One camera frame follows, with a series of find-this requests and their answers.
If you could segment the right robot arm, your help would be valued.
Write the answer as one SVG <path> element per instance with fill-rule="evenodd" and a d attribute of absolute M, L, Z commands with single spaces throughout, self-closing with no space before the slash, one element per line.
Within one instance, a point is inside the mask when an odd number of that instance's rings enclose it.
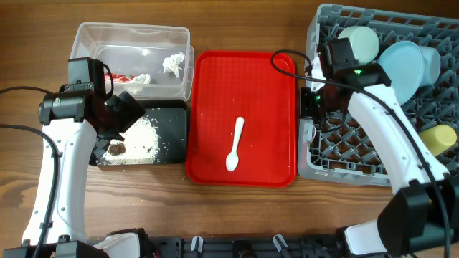
<path fill-rule="evenodd" d="M 377 64 L 335 64 L 329 75 L 315 61 L 306 68 L 301 90 L 298 172 L 310 179 L 344 180 L 340 168 L 313 163 L 315 135 L 333 128 L 335 113 L 350 116 L 366 133 L 392 189 L 377 218 L 336 232 L 337 255 L 399 257 L 458 242 L 458 178 L 427 149 L 403 113 L 388 76 Z"/>

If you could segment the brown food chunk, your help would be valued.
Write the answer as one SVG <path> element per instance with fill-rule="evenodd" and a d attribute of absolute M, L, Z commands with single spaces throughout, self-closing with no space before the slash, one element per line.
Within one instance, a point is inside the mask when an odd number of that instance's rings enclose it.
<path fill-rule="evenodd" d="M 126 152 L 126 147 L 123 143 L 111 144 L 108 147 L 108 153 L 112 156 L 119 156 Z"/>

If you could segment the yellow plastic cup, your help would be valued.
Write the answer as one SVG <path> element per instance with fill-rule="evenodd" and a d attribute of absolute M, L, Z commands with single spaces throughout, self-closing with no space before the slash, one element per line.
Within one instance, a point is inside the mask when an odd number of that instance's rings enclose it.
<path fill-rule="evenodd" d="M 458 139 L 455 130 L 449 125 L 436 125 L 419 133 L 422 142 L 434 156 L 451 148 Z"/>

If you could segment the white rice pile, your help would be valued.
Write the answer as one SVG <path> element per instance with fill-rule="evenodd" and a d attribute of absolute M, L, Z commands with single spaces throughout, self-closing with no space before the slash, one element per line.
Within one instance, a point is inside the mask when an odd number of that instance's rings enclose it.
<path fill-rule="evenodd" d="M 119 156 L 112 156 L 107 149 L 98 164 L 117 166 L 154 163 L 159 153 L 159 136 L 156 127 L 151 122 L 149 118 L 139 118 L 126 132 L 121 133 L 124 141 L 112 140 L 110 142 L 110 145 L 123 143 L 126 152 Z"/>

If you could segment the white tissue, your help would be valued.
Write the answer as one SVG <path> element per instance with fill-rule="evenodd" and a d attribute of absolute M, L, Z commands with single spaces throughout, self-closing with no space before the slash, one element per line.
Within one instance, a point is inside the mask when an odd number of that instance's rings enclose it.
<path fill-rule="evenodd" d="M 131 84 L 149 84 L 151 82 L 150 74 L 140 74 L 133 77 L 129 83 Z"/>
<path fill-rule="evenodd" d="M 163 60 L 163 73 L 172 72 L 176 78 L 179 77 L 180 64 L 185 60 L 185 55 L 183 52 L 178 52 L 173 54 L 170 57 L 166 57 Z"/>

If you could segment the light blue plate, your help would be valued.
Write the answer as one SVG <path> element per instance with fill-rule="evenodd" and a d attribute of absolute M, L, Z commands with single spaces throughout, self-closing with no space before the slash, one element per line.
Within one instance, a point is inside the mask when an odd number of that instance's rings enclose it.
<path fill-rule="evenodd" d="M 425 71 L 419 47 L 410 41 L 397 42 L 380 55 L 377 63 L 392 81 L 398 103 L 405 104 L 418 90 Z"/>

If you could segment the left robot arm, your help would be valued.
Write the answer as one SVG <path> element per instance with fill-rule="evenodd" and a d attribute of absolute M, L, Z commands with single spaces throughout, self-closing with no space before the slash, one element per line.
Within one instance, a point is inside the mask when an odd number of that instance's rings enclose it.
<path fill-rule="evenodd" d="M 108 97 L 92 90 L 46 95 L 39 106 L 44 141 L 42 167 L 33 213 L 22 245 L 4 257 L 144 257 L 151 242 L 143 229 L 109 234 L 87 242 L 84 220 L 87 170 L 103 136 L 109 143 L 124 133 L 145 110 L 127 92 Z"/>

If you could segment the green bowl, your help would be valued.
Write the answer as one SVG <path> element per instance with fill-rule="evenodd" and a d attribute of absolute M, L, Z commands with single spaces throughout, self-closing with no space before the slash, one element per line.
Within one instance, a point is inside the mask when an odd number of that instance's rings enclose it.
<path fill-rule="evenodd" d="M 370 63 L 378 55 L 378 36 L 376 32 L 369 27 L 347 27 L 338 35 L 338 38 L 347 38 L 349 40 L 354 58 L 360 65 Z"/>

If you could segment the white plastic spoon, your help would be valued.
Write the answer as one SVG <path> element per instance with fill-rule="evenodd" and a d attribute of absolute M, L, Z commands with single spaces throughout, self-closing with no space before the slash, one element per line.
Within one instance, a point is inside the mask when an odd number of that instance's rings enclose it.
<path fill-rule="evenodd" d="M 233 142 L 232 142 L 232 150 L 227 155 L 226 161 L 225 161 L 226 169 L 229 172 L 233 172 L 239 163 L 239 156 L 237 154 L 237 148 L 240 142 L 244 124 L 245 124 L 245 119 L 243 117 L 238 117 L 236 119 L 234 137 L 233 137 Z"/>

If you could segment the light blue bowl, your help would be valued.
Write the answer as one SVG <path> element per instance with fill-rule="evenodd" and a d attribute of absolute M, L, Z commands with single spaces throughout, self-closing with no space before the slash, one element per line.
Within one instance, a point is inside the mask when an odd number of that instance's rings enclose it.
<path fill-rule="evenodd" d="M 424 74 L 420 87 L 433 85 L 440 76 L 441 58 L 439 52 L 432 47 L 418 47 L 425 64 Z"/>

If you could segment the red snack wrapper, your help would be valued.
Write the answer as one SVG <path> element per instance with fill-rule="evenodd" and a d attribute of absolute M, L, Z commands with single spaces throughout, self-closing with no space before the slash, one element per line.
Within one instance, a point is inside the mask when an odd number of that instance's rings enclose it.
<path fill-rule="evenodd" d="M 119 83 L 129 83 L 133 80 L 134 75 L 123 75 L 123 74 L 109 74 L 108 72 L 105 73 L 105 81 L 106 82 L 119 82 Z"/>

